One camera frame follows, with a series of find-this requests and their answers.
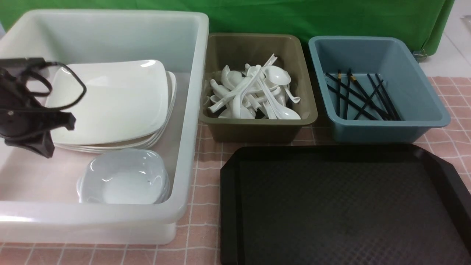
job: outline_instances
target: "blue plastic bin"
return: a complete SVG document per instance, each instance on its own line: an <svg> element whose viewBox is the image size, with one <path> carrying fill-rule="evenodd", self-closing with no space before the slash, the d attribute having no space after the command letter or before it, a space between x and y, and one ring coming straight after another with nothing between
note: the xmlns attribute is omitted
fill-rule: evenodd
<svg viewBox="0 0 471 265"><path fill-rule="evenodd" d="M318 36L310 39L309 49L337 142L411 143L430 128L444 127L450 123L445 106L402 41L382 37ZM383 84L402 121L372 121L364 116L353 120L358 111L351 106L348 119L340 118L335 111L337 95L327 88L329 84L336 89L336 82L325 74L337 77L339 69L343 73L342 82L346 84L345 73L349 68L368 95L374 90L366 74L371 74L378 84L374 76L378 73L384 79ZM350 87L358 91L353 84ZM349 99L363 106L363 102L352 94ZM374 103L384 109L377 96ZM379 117L371 108L366 108L366 111Z"/></svg>

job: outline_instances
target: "olive plastic bin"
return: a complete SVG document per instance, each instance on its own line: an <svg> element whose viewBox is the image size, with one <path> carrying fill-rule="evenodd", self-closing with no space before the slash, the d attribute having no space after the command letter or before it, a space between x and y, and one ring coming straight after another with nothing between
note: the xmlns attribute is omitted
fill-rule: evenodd
<svg viewBox="0 0 471 265"><path fill-rule="evenodd" d="M309 49L336 141L411 143L430 128L444 127L450 123L450 115L445 106L402 41L382 37L318 36L309 41ZM336 88L336 81L325 74L337 76L338 69L346 73L349 68L368 95L373 92L373 87L366 74L371 74L377 84L374 76L377 73L384 80L386 90L402 121L372 121L363 116L361 120L353 120L358 111L351 107L348 119L340 118L334 107L337 95L327 88L327 84ZM355 96L350 95L349 99L363 106L363 102ZM377 96L374 97L374 102L384 109ZM367 111L378 117L370 108Z"/></svg>
<svg viewBox="0 0 471 265"><path fill-rule="evenodd" d="M286 70L291 78L291 91L301 97L292 108L301 120L219 119L208 111L212 90L209 80L220 83L221 70L244 70L246 63L263 65L272 54L274 65ZM207 124L215 141L224 142L291 142L301 127L317 119L317 108L300 41L291 35L214 33L208 38L205 86L201 96L200 120Z"/></svg>

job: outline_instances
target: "stack of plates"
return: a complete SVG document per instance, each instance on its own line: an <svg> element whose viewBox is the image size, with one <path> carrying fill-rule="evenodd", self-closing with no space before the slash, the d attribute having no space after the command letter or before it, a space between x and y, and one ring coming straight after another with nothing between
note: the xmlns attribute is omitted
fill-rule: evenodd
<svg viewBox="0 0 471 265"><path fill-rule="evenodd" d="M124 148L147 149L162 135L175 103L176 78L156 60L74 64L69 67L87 86L87 94L67 109L75 129L51 131L57 147L88 153ZM73 102L82 87L65 69L57 72L45 104Z"/></svg>

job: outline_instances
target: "green cloth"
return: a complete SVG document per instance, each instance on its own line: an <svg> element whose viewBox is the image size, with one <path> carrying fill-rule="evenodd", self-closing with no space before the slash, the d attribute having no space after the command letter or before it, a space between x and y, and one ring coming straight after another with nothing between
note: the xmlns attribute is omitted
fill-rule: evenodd
<svg viewBox="0 0 471 265"><path fill-rule="evenodd" d="M437 50L454 0L0 0L5 28L39 8L159 9L203 12L211 32L396 37L410 50Z"/></svg>

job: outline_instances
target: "plastic spoon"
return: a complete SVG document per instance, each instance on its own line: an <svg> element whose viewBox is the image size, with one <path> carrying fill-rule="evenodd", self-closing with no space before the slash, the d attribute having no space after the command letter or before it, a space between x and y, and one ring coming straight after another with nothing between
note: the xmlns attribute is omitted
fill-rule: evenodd
<svg viewBox="0 0 471 265"><path fill-rule="evenodd" d="M280 103L283 107L286 107L286 93L281 91L281 93L275 96L275 99Z"/></svg>
<svg viewBox="0 0 471 265"><path fill-rule="evenodd" d="M230 119L232 118L232 110L229 109L229 108L226 108L225 110L223 110L221 112L221 114L219 114L219 117L220 119Z"/></svg>
<svg viewBox="0 0 471 265"><path fill-rule="evenodd" d="M270 120L276 120L275 112L273 111L273 108L270 106L270 104L267 101L263 102L262 104L265 110L262 111L263 114L265 114L265 116L267 116Z"/></svg>
<svg viewBox="0 0 471 265"><path fill-rule="evenodd" d="M245 75L245 76L247 76L247 70L249 70L249 68L250 68L250 65L249 65L249 64L245 64L245 66L244 66L244 67L245 67L245 70L244 70L244 71L242 71L242 74L243 74L243 75Z"/></svg>
<svg viewBox="0 0 471 265"><path fill-rule="evenodd" d="M270 58L268 58L268 61L263 65L263 67L273 65L275 63L276 59L278 59L278 57L276 57L275 54L272 54L270 56Z"/></svg>
<svg viewBox="0 0 471 265"><path fill-rule="evenodd" d="M291 77L288 72L277 66L266 66L263 68L263 73L273 84L288 85L291 83Z"/></svg>
<svg viewBox="0 0 471 265"><path fill-rule="evenodd" d="M231 71L231 69L229 69L229 66L225 66L222 71L221 71L221 83L223 86L227 87L227 89L229 90L234 90L235 87L231 84L231 82L229 81L229 72Z"/></svg>
<svg viewBox="0 0 471 265"><path fill-rule="evenodd" d="M270 90L268 90L267 85L262 82L262 80L258 79L258 84L262 86L263 92L268 98L268 102L270 103L273 111L275 112L275 115L279 119L283 120L300 120L301 117L292 109L284 107L278 101L273 97L273 95L270 93Z"/></svg>
<svg viewBox="0 0 471 265"><path fill-rule="evenodd" d="M212 87L212 91L214 92L214 95L216 95L216 97L218 97L219 99L214 102L213 100L215 98L213 98L213 96L210 97L210 100L211 100L211 103L213 104L216 104L219 100L221 100L227 93L230 92L230 90L223 86L223 85L220 85L216 82L216 80L214 79L211 79L210 80L210 85ZM250 103L250 101L247 101L247 100L244 100L244 107L246 108L249 108L250 106L252 106L252 104Z"/></svg>
<svg viewBox="0 0 471 265"><path fill-rule="evenodd" d="M271 94L272 94L273 96L275 96L275 97L278 96L280 93L281 93L281 88L280 88L279 86L277 86L276 89L275 89L273 92L271 92ZM265 101L267 101L267 100L268 100L268 99L267 99L266 96L261 96L261 97L258 97L258 98L257 98L257 101L258 101L259 103L263 103L263 102L265 102Z"/></svg>
<svg viewBox="0 0 471 265"><path fill-rule="evenodd" d="M251 88L252 85L259 79L259 75L261 73L261 66L260 65L252 66L252 67L250 67L248 72L253 73L251 75L250 81L248 82L248 84L244 85L244 87L242 89L237 91L238 92L237 95L232 100L232 117L236 118L236 119L238 119L238 118L247 119L247 118L250 118L250 116L251 116L250 111L247 108L245 108L244 106L242 106L241 103L242 103L242 98L244 98L244 96L247 93L247 91L249 90L249 88Z"/></svg>
<svg viewBox="0 0 471 265"><path fill-rule="evenodd" d="M236 86L238 86L244 78L242 77L242 73L238 71L229 71L229 66L224 67L225 70L223 70L224 73L227 73L227 81L228 81L228 86L230 87L229 90L234 90ZM246 108L250 108L252 106L255 110L259 109L261 106L260 104L256 101L256 99L252 95L247 95L244 97L244 106Z"/></svg>
<svg viewBox="0 0 471 265"><path fill-rule="evenodd" d="M244 89L244 86L247 84L249 79L249 77L245 77L244 80L233 91L224 95L216 104L209 106L208 110L212 113L220 110L224 105L229 103L240 92L240 90Z"/></svg>
<svg viewBox="0 0 471 265"><path fill-rule="evenodd" d="M278 85L270 87L270 92L275 91L277 87ZM247 91L247 94L256 94L256 93L263 93L263 90L261 88L252 87L251 89Z"/></svg>
<svg viewBox="0 0 471 265"><path fill-rule="evenodd" d="M290 86L290 85L283 86L284 91L286 92L286 94L288 95L288 97L290 98L290 100L291 100L294 104L298 104L298 103L301 101L301 98L300 98L300 97L294 97L293 94L291 94L291 91L288 89L289 86Z"/></svg>

